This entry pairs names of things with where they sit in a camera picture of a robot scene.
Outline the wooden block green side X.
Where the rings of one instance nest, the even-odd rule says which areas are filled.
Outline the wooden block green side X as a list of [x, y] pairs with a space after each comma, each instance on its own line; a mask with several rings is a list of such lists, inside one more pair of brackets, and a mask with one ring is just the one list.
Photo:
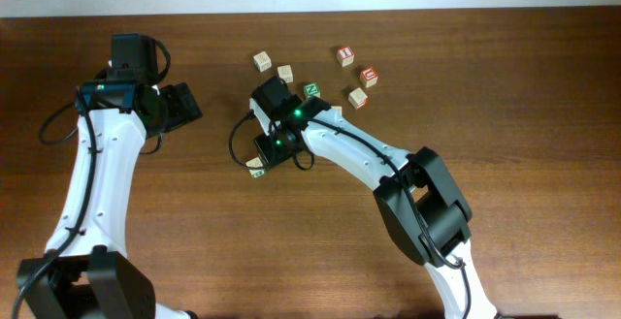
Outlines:
[[248, 167], [249, 173], [252, 178], [258, 178], [266, 173], [264, 169], [264, 163], [260, 157], [252, 158], [247, 161], [245, 165]]

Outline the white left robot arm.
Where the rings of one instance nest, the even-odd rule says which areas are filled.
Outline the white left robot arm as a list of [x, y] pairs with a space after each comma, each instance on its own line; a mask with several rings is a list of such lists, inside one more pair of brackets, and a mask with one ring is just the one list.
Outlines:
[[201, 117], [186, 83], [163, 86], [170, 54], [138, 33], [112, 37], [107, 68], [77, 88], [77, 156], [59, 221], [41, 258], [16, 275], [13, 317], [192, 318], [158, 302], [151, 281], [127, 258], [125, 229], [132, 177], [145, 142]]

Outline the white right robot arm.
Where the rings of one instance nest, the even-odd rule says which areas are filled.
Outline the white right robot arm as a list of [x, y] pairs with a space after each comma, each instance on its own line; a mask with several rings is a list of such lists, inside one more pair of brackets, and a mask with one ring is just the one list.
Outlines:
[[389, 237], [430, 274], [445, 317], [499, 317], [474, 267], [472, 210], [434, 150], [411, 153], [385, 144], [326, 101], [301, 100], [279, 77], [251, 93], [249, 108], [264, 131], [255, 143], [267, 167], [305, 151], [333, 162], [372, 190]]

